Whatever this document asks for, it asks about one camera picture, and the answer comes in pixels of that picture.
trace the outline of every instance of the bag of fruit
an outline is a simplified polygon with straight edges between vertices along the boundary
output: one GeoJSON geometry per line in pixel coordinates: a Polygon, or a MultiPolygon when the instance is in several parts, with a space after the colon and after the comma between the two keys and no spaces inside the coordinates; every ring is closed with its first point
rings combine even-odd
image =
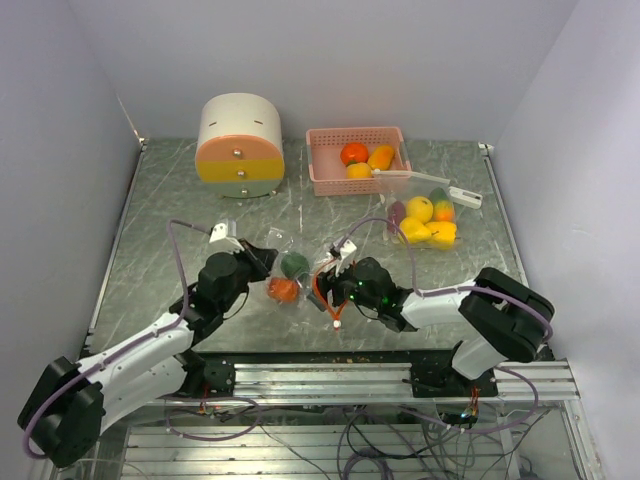
{"type": "Polygon", "coordinates": [[[455,245],[456,214],[448,179],[403,171],[376,171],[374,178],[387,218],[397,226],[383,229],[385,241],[404,242],[400,229],[414,247],[448,250],[455,245]]]}

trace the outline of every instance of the orange drawer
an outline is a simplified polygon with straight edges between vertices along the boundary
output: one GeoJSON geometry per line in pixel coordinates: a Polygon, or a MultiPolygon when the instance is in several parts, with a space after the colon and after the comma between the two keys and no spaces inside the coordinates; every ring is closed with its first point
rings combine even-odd
{"type": "Polygon", "coordinates": [[[282,157],[280,150],[264,138],[227,135],[206,141],[196,153],[196,163],[282,157]]]}

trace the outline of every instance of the round storage box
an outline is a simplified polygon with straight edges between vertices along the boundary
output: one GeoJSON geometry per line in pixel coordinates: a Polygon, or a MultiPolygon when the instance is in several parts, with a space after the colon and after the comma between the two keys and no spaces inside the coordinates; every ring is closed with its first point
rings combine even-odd
{"type": "Polygon", "coordinates": [[[284,177],[280,116],[250,93],[212,98],[202,109],[196,170],[225,197],[275,193],[284,177]]]}

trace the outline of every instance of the white wall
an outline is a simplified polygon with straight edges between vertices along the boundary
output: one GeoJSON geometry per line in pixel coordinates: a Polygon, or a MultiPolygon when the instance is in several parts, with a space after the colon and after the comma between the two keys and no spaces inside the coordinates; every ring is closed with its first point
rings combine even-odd
{"type": "Polygon", "coordinates": [[[70,0],[142,136],[195,137],[211,97],[270,99],[285,135],[399,125],[497,141],[576,0],[70,0]]]}
{"type": "Polygon", "coordinates": [[[139,145],[68,4],[0,14],[0,477],[44,366],[77,355],[139,145]]]}
{"type": "Polygon", "coordinates": [[[557,307],[612,479],[638,478],[640,2],[581,0],[496,147],[531,283],[557,307]]]}

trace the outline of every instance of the purple fruit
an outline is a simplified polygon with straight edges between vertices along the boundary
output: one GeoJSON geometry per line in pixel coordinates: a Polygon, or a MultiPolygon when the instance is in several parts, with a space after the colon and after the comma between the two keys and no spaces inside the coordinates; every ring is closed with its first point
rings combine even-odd
{"type": "MultiPolygon", "coordinates": [[[[399,200],[396,200],[389,206],[389,215],[388,219],[391,220],[395,225],[400,225],[400,222],[405,219],[407,216],[407,209],[399,200]]],[[[387,225],[387,230],[392,233],[397,233],[397,230],[394,229],[391,225],[387,225]]]]}

